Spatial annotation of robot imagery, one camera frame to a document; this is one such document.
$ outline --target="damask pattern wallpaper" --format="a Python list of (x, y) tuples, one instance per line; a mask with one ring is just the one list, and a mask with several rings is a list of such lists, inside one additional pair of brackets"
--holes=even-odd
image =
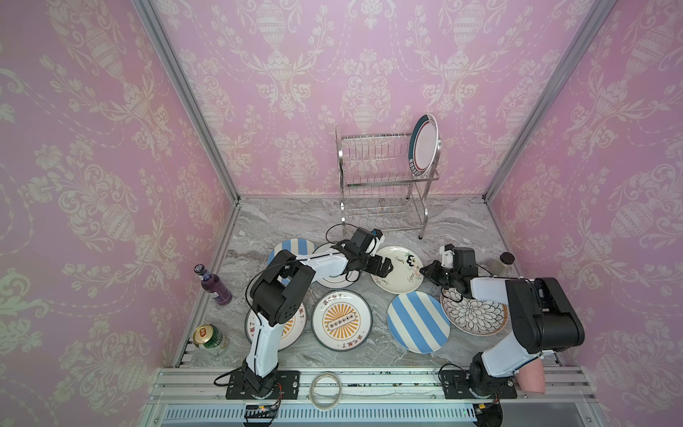
[(482, 194), (592, 0), (154, 0), (243, 195), (339, 193), (342, 133), (439, 120)]
[(613, 427), (681, 424), (683, 2), (618, 1), (494, 211), (528, 277), (557, 277)]
[(136, 426), (229, 202), (131, 2), (0, 8), (0, 426)]

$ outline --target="white cable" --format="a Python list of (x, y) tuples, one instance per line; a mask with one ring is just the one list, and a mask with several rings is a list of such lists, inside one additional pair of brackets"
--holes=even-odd
[[(314, 398), (313, 394), (313, 389), (315, 386), (318, 384), (318, 381), (322, 380), (323, 378), (332, 378), (337, 385), (339, 386), (339, 394), (337, 395), (337, 398), (335, 399), (334, 402), (330, 403), (329, 405), (322, 406), (318, 402), (316, 402), (316, 399)], [(311, 386), (309, 388), (309, 395), (311, 396), (311, 404), (319, 411), (325, 412), (325, 411), (330, 411), (334, 407), (336, 407), (339, 402), (342, 401), (342, 382), (340, 381), (339, 377), (333, 374), (332, 372), (323, 372), (322, 374), (318, 375), (313, 379), (311, 382)]]

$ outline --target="purple bottle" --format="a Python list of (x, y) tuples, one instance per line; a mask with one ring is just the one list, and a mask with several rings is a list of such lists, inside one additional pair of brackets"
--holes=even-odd
[(195, 273), (201, 278), (201, 286), (218, 305), (227, 305), (232, 301), (232, 292), (218, 275), (212, 274), (203, 264), (195, 265)]

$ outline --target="black mounting plate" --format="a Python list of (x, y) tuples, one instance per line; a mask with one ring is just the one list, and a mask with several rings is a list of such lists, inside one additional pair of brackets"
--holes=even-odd
[[(296, 400), (298, 398), (300, 375), (299, 371), (277, 371), (275, 383), (282, 386), (282, 400)], [(252, 400), (254, 397), (249, 393), (248, 388), (249, 386), (245, 384), (244, 374), (237, 371), (230, 375), (225, 390), (225, 398), (227, 400)], [(275, 388), (275, 391), (267, 399), (277, 400), (278, 391), (279, 389)]]
[[(467, 381), (467, 373), (461, 370), (443, 370), (441, 376), (444, 383), (441, 385), (446, 399), (477, 399), (472, 394)], [(504, 385), (498, 390), (500, 399), (517, 399), (517, 390), (512, 386)]]

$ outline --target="aluminum frame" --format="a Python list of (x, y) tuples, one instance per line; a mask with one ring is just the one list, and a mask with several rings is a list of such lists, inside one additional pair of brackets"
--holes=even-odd
[(225, 189), (225, 192), (230, 197), (233, 205), (236, 205), (240, 200), (240, 195), (237, 192), (237, 187), (230, 176), (230, 172), (225, 163), (225, 159), (221, 154), (221, 151), (216, 145), (216, 141), (211, 135), (211, 130), (206, 124), (204, 115), (201, 113), (199, 108), (199, 103), (195, 98), (194, 93), (190, 87), (185, 74), (182, 71), (182, 66), (178, 61), (178, 57), (173, 51), (171, 46), (171, 41), (169, 40), (166, 32), (164, 31), (163, 24), (161, 23), (151, 0), (131, 0), (135, 9), (137, 10), (140, 20), (142, 21), (147, 33), (150, 36), (152, 44), (156, 49), (159, 58), (161, 59), (164, 68), (168, 72), (169, 80), (173, 84), (173, 87), (178, 93), (178, 97), (185, 107), (187, 115), (192, 121), (192, 125), (197, 131), (199, 140), (206, 150), (206, 154), (209, 156), (211, 164), (216, 169), (219, 180)]
[(525, 120), (522, 128), (517, 134), (517, 138), (510, 147), (510, 150), (505, 155), (500, 166), (496, 170), (495, 175), (491, 179), (486, 191), (483, 194), (484, 200), (489, 204), (501, 187), (507, 180), (507, 176), (512, 171), (517, 160), (522, 155), (522, 151), (533, 136), (536, 128), (541, 124), (544, 116), (555, 102), (562, 87), (567, 82), (569, 77), (574, 72), (574, 69), (579, 64), (579, 60), (588, 49), (588, 46), (593, 41), (593, 38), (598, 33), (598, 30), (607, 19), (607, 15), (612, 10), (612, 7), (617, 3), (617, 0), (595, 0), (591, 9), (586, 13), (581, 26), (574, 34), (574, 38), (567, 47), (567, 50), (562, 55), (555, 71), (550, 76), (548, 84), (543, 89), (543, 92), (538, 97), (538, 100), (531, 109), (531, 113)]

